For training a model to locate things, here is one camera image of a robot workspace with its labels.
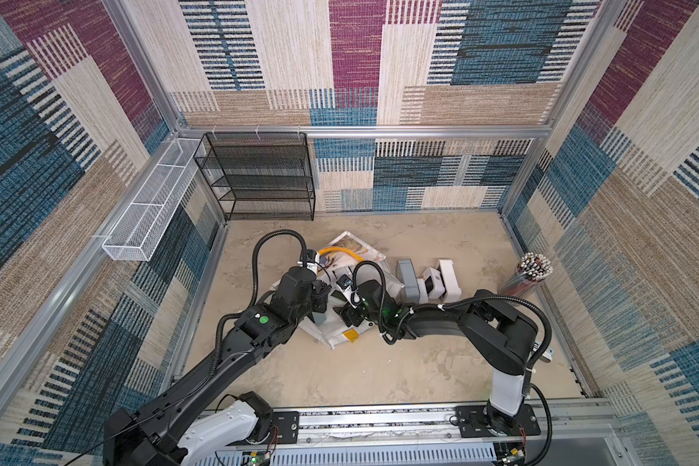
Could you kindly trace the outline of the white canvas bag yellow handles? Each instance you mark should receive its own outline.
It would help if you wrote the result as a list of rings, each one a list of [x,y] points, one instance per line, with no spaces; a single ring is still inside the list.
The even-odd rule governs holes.
[[[331,285],[328,306],[324,315],[312,314],[299,323],[299,328],[334,349],[343,343],[356,341],[360,335],[375,326],[367,318],[359,327],[347,327],[339,317],[339,310],[349,303],[349,292],[336,289],[335,282],[342,275],[351,277],[357,263],[362,260],[372,260],[379,264],[386,277],[386,305],[398,303],[402,283],[393,275],[386,255],[376,250],[368,243],[349,231],[336,237],[320,254],[320,264],[309,269],[318,274],[318,280]]]

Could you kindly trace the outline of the grey square device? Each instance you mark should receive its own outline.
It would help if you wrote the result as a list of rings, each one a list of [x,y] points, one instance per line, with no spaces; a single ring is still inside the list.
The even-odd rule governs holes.
[[[417,282],[417,275],[414,264],[409,258],[398,260],[396,266],[396,277],[402,283],[399,291],[399,298],[404,304],[421,303],[421,289]]]

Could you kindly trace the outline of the white rectangular alarm clock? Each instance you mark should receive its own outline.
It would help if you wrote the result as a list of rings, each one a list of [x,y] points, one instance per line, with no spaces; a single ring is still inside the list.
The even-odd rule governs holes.
[[[443,303],[456,302],[462,295],[462,290],[459,286],[456,272],[454,271],[454,262],[450,259],[440,259],[438,262],[438,270],[441,274],[445,292],[441,297]]]

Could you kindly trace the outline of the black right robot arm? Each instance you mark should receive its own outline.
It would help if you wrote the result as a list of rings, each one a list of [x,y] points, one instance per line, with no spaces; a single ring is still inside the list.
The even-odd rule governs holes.
[[[425,336],[466,338],[492,368],[492,386],[485,406],[456,409],[450,424],[464,438],[517,436],[520,440],[510,452],[496,456],[497,465],[537,465],[546,458],[553,442],[551,410],[544,410],[547,427],[535,431],[545,434],[545,443],[531,456],[527,451],[531,423],[524,408],[530,393],[536,393],[540,401],[546,399],[531,382],[534,366],[553,336],[541,309],[521,298],[486,289],[456,302],[399,305],[386,291],[384,277],[363,283],[357,271],[338,276],[333,288],[345,299],[337,311],[343,322],[376,325],[390,346]]]

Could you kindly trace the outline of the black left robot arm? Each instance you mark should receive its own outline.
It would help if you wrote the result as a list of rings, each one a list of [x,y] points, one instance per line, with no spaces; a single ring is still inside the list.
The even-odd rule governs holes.
[[[132,413],[113,413],[104,439],[88,448],[89,454],[99,452],[105,465],[193,465],[229,443],[268,433],[271,410],[253,394],[218,415],[202,414],[227,386],[287,343],[318,302],[316,258],[298,232],[270,232],[254,251],[278,236],[298,241],[300,259],[268,302],[253,298],[243,312],[223,316],[213,351],[153,401]]]

